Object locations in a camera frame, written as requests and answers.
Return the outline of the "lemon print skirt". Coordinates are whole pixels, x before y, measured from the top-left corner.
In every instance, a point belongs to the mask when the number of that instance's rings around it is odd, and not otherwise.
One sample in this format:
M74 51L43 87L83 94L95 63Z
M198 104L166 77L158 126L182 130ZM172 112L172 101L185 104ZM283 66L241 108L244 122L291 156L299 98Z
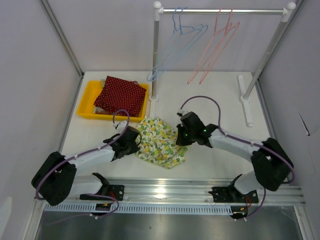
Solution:
M141 160L165 169L172 169L186 161L188 148L176 144L178 133L164 120L146 116L137 125L137 130L141 142L135 154Z

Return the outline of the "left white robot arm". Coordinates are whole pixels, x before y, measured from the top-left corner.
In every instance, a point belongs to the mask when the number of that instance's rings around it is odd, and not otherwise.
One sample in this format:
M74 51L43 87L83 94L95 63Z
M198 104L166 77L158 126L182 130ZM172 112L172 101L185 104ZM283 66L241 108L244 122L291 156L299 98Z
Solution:
M86 177L80 174L97 165L111 163L138 152L141 141L141 133L128 126L122 134L117 133L85 152L73 156L52 152L31 180L31 185L35 188L37 197L51 206L71 198L120 201L122 194L100 173L93 172Z

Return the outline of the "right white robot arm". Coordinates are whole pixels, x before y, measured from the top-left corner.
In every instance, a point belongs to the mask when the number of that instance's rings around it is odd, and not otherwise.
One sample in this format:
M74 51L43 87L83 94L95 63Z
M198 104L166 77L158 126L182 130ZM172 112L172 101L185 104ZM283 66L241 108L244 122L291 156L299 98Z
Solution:
M275 192L289 174L294 164L277 140L269 137L262 142L254 142L231 136L215 124L204 125L194 112L179 112L180 124L177 125L178 146L197 143L211 149L219 149L252 164L253 170L235 177L228 186L213 186L209 194L216 203L257 203L257 190Z

